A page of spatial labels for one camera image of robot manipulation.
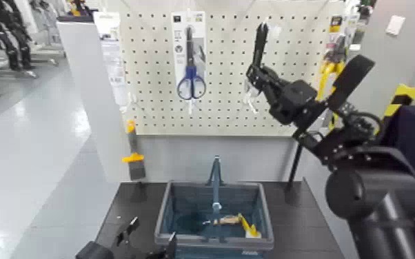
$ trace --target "basket handle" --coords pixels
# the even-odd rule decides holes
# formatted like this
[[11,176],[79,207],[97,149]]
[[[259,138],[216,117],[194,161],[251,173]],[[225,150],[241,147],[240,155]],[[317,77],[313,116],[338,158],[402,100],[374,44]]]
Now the basket handle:
[[[212,163],[211,175],[209,180],[207,180],[206,186],[212,186],[212,221],[217,220],[221,221],[221,209],[222,205],[219,202],[219,187],[224,186],[221,176],[221,157],[216,155],[214,157],[214,162]],[[221,231],[221,224],[217,226],[211,225],[212,228],[216,230],[217,236],[221,242],[225,242],[225,237]]]

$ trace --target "blue basket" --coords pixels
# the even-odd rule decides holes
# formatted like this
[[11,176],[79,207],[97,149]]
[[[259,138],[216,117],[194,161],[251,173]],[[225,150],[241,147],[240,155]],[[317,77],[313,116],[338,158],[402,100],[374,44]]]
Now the blue basket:
[[[221,209],[213,209],[214,203],[219,203]],[[196,233],[182,228],[178,219],[194,212],[208,220],[241,213],[250,224],[256,225],[261,238],[246,238],[241,224],[209,226]],[[183,254],[184,258],[262,257],[274,247],[262,184],[223,184],[218,157],[207,184],[168,183],[154,231],[155,243],[166,246],[173,232],[177,233],[177,254]]]

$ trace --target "black robot in background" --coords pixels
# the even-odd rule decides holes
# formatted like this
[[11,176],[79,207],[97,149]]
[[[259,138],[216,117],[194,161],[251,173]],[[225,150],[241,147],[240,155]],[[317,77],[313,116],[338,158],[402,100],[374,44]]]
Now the black robot in background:
[[18,71],[21,69],[18,60],[18,49],[12,44],[5,28],[10,31],[11,35],[18,42],[23,69],[30,70],[32,66],[30,64],[31,58],[28,42],[31,41],[31,38],[23,24],[21,13],[13,0],[0,0],[0,49],[5,50],[10,69]]

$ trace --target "blue scissors handle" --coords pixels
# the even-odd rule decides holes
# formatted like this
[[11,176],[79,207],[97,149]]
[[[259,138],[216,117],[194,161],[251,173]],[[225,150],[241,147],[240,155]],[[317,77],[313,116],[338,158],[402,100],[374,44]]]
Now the blue scissors handle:
[[[203,85],[203,90],[200,94],[196,94],[197,89],[195,89],[195,82],[201,82]],[[184,96],[181,94],[181,87],[184,85],[190,86],[190,95]],[[206,84],[204,83],[204,80],[196,74],[196,66],[188,65],[185,68],[185,77],[179,82],[177,85],[177,93],[179,94],[179,97],[184,100],[191,100],[191,99],[199,99],[206,93]]]

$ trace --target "pegboard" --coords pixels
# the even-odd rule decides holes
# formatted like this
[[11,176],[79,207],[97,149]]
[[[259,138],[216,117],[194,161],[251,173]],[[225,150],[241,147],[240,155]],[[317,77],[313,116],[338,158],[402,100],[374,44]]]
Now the pegboard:
[[[316,86],[318,67],[328,41],[331,16],[341,14],[342,1],[130,1],[109,2],[121,15],[125,77],[136,103],[124,119],[136,121],[139,134],[290,136],[268,113],[261,95],[254,114],[243,103],[245,72],[252,61],[256,28],[268,17],[281,33],[269,35],[263,62],[288,81],[303,79]],[[188,103],[176,94],[171,12],[206,13],[206,94]]]

